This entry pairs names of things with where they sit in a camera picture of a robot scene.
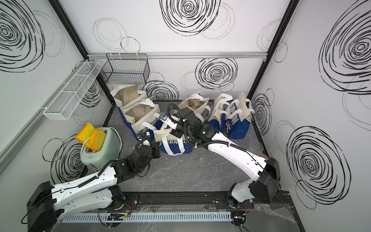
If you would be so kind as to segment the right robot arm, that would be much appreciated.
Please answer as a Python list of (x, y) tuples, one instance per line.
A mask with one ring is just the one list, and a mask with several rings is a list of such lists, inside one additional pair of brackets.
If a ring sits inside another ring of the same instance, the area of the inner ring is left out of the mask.
[(194, 148), (205, 148), (224, 157), (248, 175), (247, 181), (233, 184), (227, 193), (227, 201), (232, 207), (239, 208), (245, 201), (253, 199), (265, 204), (272, 202), (281, 178), (276, 159), (252, 154), (218, 129), (203, 124), (188, 108), (180, 109), (170, 104), (167, 115), (166, 122), (174, 135), (184, 137)]

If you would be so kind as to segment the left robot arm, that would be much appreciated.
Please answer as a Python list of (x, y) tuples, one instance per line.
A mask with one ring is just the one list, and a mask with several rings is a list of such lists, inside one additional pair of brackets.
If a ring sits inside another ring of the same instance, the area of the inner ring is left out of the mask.
[(120, 209), (126, 199), (118, 185), (139, 177), (144, 169), (149, 169), (152, 159), (158, 158), (159, 143), (145, 137), (134, 146), (131, 155), (108, 161), (97, 173), (61, 184), (41, 183), (27, 202), (23, 217), (27, 230), (47, 231), (68, 216), (92, 209)]

